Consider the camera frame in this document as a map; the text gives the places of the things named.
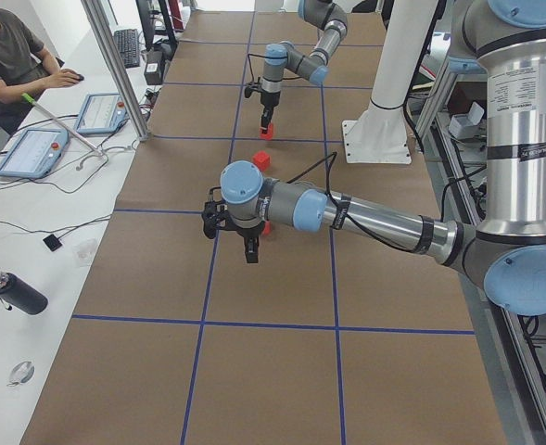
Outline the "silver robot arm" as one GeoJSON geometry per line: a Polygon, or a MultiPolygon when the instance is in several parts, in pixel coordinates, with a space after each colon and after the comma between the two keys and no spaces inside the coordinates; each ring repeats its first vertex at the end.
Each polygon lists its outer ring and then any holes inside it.
{"type": "MultiPolygon", "coordinates": [[[[429,47],[430,33],[445,1],[395,1],[369,107],[343,121],[348,163],[409,165],[404,141],[412,81],[429,47]]],[[[347,36],[346,14],[333,1],[299,1],[298,15],[323,32],[309,55],[283,41],[267,45],[263,77],[246,85],[245,96],[264,95],[261,123],[278,106],[285,70],[322,86],[328,62],[347,36]]],[[[438,220],[406,213],[331,191],[336,152],[284,182],[264,177],[250,161],[222,170],[220,187],[209,191],[202,212],[204,234],[234,231],[244,238],[248,263],[258,262],[265,222],[304,232],[322,224],[367,236],[401,252],[428,255],[485,291],[495,305],[524,316],[546,313],[546,1],[453,1],[451,42],[431,95],[413,132],[422,145],[429,121],[448,95],[449,75],[486,74],[486,164],[443,185],[438,220]],[[298,181],[326,162],[324,188],[298,181]],[[477,227],[445,221],[448,189],[486,173],[486,216],[477,227]]]]}
{"type": "Polygon", "coordinates": [[[315,47],[309,54],[304,54],[288,41],[268,44],[262,76],[245,88],[246,97],[254,92],[260,94],[263,105],[260,137],[263,139],[273,136],[273,112],[280,102],[285,72],[288,70],[315,86],[322,85],[331,56],[348,34],[347,14],[332,1],[300,1],[298,15],[322,32],[315,47]]]}

